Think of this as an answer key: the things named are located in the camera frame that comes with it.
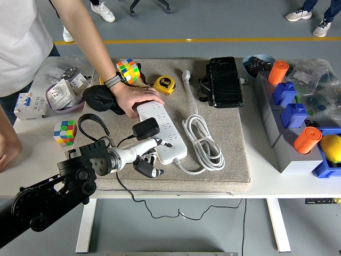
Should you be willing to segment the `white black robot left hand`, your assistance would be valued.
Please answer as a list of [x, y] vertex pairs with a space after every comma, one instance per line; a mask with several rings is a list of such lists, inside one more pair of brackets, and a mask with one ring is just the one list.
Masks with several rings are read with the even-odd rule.
[[156, 169], [152, 164], [142, 159], [142, 155], [144, 153], [158, 145], [163, 145], [169, 148], [173, 146], [162, 139], [150, 138], [128, 148], [117, 148], [115, 151], [118, 154], [120, 162], [117, 166], [117, 171], [122, 170], [126, 164], [133, 163], [134, 169], [148, 178], [155, 178], [162, 175], [164, 170]]

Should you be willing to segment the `person's right hand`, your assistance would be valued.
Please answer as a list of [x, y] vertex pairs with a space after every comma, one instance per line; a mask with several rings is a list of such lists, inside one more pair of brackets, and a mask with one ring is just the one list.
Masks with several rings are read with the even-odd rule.
[[22, 145], [15, 132], [1, 133], [1, 172], [21, 151]]

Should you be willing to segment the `person's left hand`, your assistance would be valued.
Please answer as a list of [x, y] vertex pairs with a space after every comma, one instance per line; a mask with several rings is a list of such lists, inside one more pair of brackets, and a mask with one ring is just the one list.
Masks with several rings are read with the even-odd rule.
[[119, 107], [126, 113], [126, 115], [134, 120], [139, 120], [139, 115], [133, 109], [137, 103], [145, 101], [157, 101], [165, 105], [164, 100], [159, 92], [154, 88], [140, 88], [131, 87], [122, 82], [117, 83], [109, 89], [116, 98]]

